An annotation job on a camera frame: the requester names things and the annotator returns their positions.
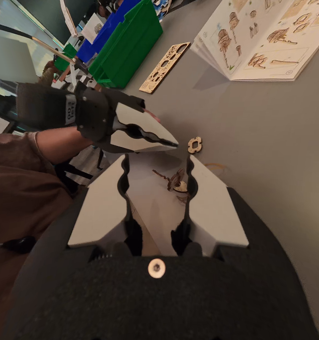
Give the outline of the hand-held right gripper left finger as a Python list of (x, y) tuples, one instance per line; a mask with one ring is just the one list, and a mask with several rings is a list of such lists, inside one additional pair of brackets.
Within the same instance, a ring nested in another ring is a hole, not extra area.
[(112, 254), (123, 242), (134, 256), (140, 256), (143, 233), (133, 218), (128, 174), (129, 156), (121, 155), (87, 187), (87, 193), (68, 240), (71, 249), (96, 246), (103, 254)]

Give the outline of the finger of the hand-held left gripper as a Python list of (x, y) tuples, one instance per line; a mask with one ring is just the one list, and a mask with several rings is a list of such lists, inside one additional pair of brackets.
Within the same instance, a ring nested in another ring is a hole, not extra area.
[(117, 130), (123, 130), (133, 138), (143, 137), (148, 141), (179, 145), (173, 135), (147, 112), (137, 111), (122, 103), (117, 104), (113, 122), (113, 133)]
[(161, 152), (178, 148), (178, 145), (168, 145), (159, 141), (148, 141), (146, 138), (133, 138), (123, 130), (117, 130), (111, 135), (110, 144), (133, 152)]

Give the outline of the wooden model assembly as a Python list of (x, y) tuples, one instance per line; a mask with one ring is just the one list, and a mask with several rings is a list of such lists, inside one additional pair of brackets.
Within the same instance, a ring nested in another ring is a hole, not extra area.
[(188, 193), (187, 183), (183, 181), (183, 177), (185, 175), (185, 170), (183, 168), (179, 168), (178, 171), (175, 172), (174, 175), (171, 177), (162, 175), (154, 169), (152, 170), (152, 172), (167, 181), (167, 190), (169, 192), (182, 194), (181, 196), (176, 195), (176, 198), (182, 204), (187, 204), (190, 194)]

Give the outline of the small wooden ring part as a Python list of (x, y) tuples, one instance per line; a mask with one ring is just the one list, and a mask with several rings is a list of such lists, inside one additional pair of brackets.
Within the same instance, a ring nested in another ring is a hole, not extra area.
[(202, 147), (203, 147), (203, 144), (202, 144), (201, 137), (191, 138), (188, 142), (187, 151), (189, 154), (199, 153), (202, 150)]

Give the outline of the person's left forearm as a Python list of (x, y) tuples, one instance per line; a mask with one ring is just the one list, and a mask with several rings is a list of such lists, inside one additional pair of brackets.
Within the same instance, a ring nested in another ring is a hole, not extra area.
[(74, 126), (22, 136), (0, 134), (0, 167), (54, 173), (54, 165), (72, 159), (92, 144)]

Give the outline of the person's left hand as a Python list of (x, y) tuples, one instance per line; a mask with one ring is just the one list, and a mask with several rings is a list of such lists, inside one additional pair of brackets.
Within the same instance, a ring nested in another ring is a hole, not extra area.
[(158, 118), (156, 115), (154, 115), (151, 111), (144, 109), (144, 112), (147, 112), (150, 116), (152, 116), (158, 123), (161, 123), (160, 118)]

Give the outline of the laser-cut wooden sheet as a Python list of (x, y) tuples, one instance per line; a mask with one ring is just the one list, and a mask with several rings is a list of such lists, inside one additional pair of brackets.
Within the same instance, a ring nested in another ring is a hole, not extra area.
[(140, 86), (139, 91), (152, 94), (170, 73), (173, 67), (178, 63), (190, 45), (190, 42), (172, 45), (144, 83)]

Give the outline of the yellow rubber band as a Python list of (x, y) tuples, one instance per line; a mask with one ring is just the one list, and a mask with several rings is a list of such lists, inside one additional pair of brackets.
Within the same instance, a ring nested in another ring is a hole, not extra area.
[(204, 166), (217, 175), (220, 175), (227, 170), (225, 165), (219, 163), (204, 163)]

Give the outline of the small green plastic bin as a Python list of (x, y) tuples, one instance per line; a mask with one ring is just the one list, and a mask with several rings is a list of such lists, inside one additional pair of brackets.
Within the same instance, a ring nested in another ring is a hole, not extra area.
[[(70, 59), (73, 59), (76, 54), (77, 54), (77, 50), (76, 48), (71, 45), (70, 43), (68, 43), (63, 51), (62, 51), (63, 55), (70, 58)], [(69, 66), (69, 62), (65, 61), (64, 59), (62, 59), (61, 57), (59, 56), (56, 56), (56, 59), (54, 60), (54, 66), (62, 73), (66, 70), (66, 68)]]

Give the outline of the large green plastic bin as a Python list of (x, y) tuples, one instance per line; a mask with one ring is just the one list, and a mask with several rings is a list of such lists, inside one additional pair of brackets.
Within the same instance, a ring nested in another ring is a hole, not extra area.
[(117, 25), (89, 73), (103, 87), (124, 89), (162, 33), (152, 1), (140, 1)]

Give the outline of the person's brown clothing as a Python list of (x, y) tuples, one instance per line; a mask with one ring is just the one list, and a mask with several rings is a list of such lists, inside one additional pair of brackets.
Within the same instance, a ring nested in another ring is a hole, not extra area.
[[(0, 166), (0, 243), (26, 236), (39, 239), (71, 203), (72, 197), (55, 175)], [(26, 257), (0, 248), (0, 333)]]

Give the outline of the white printed paper sheet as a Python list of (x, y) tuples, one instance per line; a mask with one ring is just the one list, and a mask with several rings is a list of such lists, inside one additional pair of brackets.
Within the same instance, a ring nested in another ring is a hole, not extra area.
[(94, 13), (82, 29), (82, 36), (92, 45), (104, 23), (101, 17)]

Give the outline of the blue plastic bin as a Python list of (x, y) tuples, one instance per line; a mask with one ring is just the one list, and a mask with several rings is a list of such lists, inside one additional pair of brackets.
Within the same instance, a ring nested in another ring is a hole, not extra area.
[(135, 7), (140, 1), (139, 0), (124, 0), (124, 1), (99, 1), (101, 6), (111, 9), (111, 14), (104, 23), (102, 29), (97, 34), (93, 43), (85, 40), (77, 52), (77, 57), (87, 63), (95, 53), (99, 53), (105, 43), (109, 40), (115, 28), (119, 23), (124, 21), (124, 16), (133, 7)]

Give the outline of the white card on stand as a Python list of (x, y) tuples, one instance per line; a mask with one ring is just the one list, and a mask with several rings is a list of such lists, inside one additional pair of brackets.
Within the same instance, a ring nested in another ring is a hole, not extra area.
[(65, 20), (65, 24), (68, 28), (68, 30), (70, 31), (70, 34), (72, 37), (78, 37), (78, 32), (76, 29), (76, 26), (72, 20), (72, 17), (69, 13), (68, 8), (65, 5), (65, 1), (64, 0), (60, 0), (60, 7), (64, 16), (64, 20)]

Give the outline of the open instruction booklet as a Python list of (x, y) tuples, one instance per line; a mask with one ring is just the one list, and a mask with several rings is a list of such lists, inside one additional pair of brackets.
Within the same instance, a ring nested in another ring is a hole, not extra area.
[(319, 0), (221, 1), (191, 50), (230, 81), (294, 81), (319, 49)]

